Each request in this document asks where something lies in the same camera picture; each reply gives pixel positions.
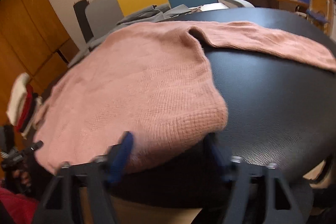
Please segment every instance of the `stack of folded clothes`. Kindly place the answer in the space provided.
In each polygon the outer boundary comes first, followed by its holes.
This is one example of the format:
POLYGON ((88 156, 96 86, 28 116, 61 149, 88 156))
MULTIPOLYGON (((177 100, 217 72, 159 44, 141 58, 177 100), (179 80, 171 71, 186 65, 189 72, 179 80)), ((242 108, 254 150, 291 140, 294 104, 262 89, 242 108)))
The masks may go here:
POLYGON ((33 87, 28 82, 27 73, 20 74, 16 78, 6 112, 10 123, 24 138, 32 126, 34 114, 42 104, 42 98, 34 93, 33 87))

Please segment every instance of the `gray armrest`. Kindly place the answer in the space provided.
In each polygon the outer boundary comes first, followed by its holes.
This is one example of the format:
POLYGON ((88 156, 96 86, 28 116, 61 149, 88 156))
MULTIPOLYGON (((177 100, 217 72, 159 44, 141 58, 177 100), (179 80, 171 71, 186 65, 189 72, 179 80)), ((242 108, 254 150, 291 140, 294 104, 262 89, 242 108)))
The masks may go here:
POLYGON ((254 6, 246 0, 224 0, 238 7, 254 8, 254 6))

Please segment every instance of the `pink sweater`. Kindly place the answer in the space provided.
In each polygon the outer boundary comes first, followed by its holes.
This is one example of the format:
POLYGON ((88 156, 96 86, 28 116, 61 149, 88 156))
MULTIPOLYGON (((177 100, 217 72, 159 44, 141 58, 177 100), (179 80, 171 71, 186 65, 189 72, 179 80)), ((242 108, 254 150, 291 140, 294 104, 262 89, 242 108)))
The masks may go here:
POLYGON ((138 23, 112 33, 53 88, 37 115, 44 146, 38 162, 52 173, 81 164, 135 136, 128 172, 160 165, 222 130, 225 101, 198 40, 265 52, 336 71, 321 44, 249 22, 138 23))

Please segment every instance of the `black table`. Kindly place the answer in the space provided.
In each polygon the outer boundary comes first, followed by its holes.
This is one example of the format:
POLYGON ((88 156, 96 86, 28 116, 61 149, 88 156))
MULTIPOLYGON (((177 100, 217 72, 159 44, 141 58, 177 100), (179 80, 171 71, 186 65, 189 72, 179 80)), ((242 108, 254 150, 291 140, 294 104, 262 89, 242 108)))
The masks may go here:
MULTIPOLYGON (((179 16, 180 21, 251 21, 313 39, 336 56, 336 45, 297 15, 264 8, 235 8, 179 16)), ((216 87, 229 111, 218 141, 247 162, 276 162, 293 182, 336 148, 335 74, 258 52, 204 45, 216 87)), ((157 168, 125 176, 114 189, 128 200, 192 207, 227 198, 207 165, 201 144, 157 168)))

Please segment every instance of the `wooden panel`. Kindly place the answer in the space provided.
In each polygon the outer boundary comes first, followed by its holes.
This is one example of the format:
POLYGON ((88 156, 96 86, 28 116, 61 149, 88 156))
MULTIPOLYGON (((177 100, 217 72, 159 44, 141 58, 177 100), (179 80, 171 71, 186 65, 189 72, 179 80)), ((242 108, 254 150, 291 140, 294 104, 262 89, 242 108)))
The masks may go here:
POLYGON ((62 47, 60 47, 59 50, 68 62, 70 62, 75 57, 75 55, 79 52, 78 47, 72 41, 71 38, 67 42, 65 42, 64 45, 62 45, 62 47))
POLYGON ((22 0, 22 2, 52 52, 70 38, 49 0, 22 0))
POLYGON ((21 0, 0 1, 0 31, 32 75, 51 54, 21 0))
POLYGON ((12 85, 18 75, 27 72, 19 58, 0 33, 0 123, 6 121, 6 109, 11 94, 12 85))
MULTIPOLYGON (((332 23, 333 21, 333 0, 312 0, 311 9, 314 12, 319 12, 323 14, 325 17, 328 15, 328 20, 332 23)), ((331 25, 327 24, 325 27, 325 33, 330 35, 331 33, 331 25)))
POLYGON ((66 72, 67 69, 68 67, 66 63, 62 60, 58 53, 55 53, 37 72, 34 79, 42 89, 45 89, 55 78, 66 72))
POLYGON ((35 79, 31 79, 29 84, 32 86, 34 92, 36 92, 38 95, 41 95, 43 93, 43 88, 40 87, 35 79))

